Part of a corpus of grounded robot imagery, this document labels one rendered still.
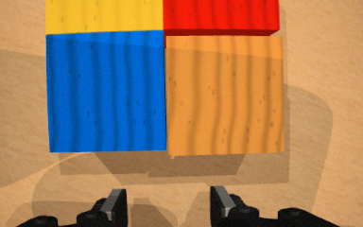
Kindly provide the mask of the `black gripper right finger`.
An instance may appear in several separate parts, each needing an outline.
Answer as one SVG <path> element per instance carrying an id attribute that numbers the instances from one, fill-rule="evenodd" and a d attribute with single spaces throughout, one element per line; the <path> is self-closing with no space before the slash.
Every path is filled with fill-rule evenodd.
<path id="1" fill-rule="evenodd" d="M 279 210 L 278 218 L 260 218 L 257 208 L 229 194 L 223 185 L 210 186 L 210 220 L 212 227 L 339 227 L 295 207 Z"/>

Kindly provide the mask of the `red wooden cube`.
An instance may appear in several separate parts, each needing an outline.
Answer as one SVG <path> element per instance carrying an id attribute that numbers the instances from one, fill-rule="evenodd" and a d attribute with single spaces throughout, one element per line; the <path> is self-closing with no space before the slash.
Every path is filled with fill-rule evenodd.
<path id="1" fill-rule="evenodd" d="M 279 0 L 163 0 L 166 36 L 270 36 L 280 30 Z"/>

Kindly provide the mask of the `orange wooden cube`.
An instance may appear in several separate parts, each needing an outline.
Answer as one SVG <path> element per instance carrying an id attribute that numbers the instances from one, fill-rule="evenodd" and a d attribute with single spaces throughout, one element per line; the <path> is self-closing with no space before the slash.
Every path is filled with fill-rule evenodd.
<path id="1" fill-rule="evenodd" d="M 277 36 L 166 36 L 168 156 L 284 152 Z"/>

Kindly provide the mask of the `yellow cube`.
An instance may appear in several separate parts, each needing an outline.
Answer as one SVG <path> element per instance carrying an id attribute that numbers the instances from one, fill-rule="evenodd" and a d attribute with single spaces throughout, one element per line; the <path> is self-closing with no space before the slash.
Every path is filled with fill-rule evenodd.
<path id="1" fill-rule="evenodd" d="M 45 0 L 45 34 L 164 30 L 163 0 Z"/>

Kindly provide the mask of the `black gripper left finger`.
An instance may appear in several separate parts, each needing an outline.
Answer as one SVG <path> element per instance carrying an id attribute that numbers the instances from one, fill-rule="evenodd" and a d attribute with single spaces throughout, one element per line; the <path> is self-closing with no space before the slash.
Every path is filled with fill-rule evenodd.
<path id="1" fill-rule="evenodd" d="M 103 204 L 104 203 L 104 204 Z M 113 222 L 112 222 L 113 221 Z M 96 224 L 97 223 L 97 224 Z M 80 225 L 80 226 L 78 226 Z M 126 189 L 113 189 L 108 198 L 96 201 L 89 211 L 77 215 L 77 223 L 59 226 L 52 216 L 37 216 L 16 227 L 128 227 Z"/>

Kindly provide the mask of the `blue cube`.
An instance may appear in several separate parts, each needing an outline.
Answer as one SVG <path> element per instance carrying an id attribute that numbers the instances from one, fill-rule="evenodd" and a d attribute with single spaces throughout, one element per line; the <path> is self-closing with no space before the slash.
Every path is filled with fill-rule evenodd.
<path id="1" fill-rule="evenodd" d="M 45 35 L 50 152 L 166 150 L 164 31 Z"/>

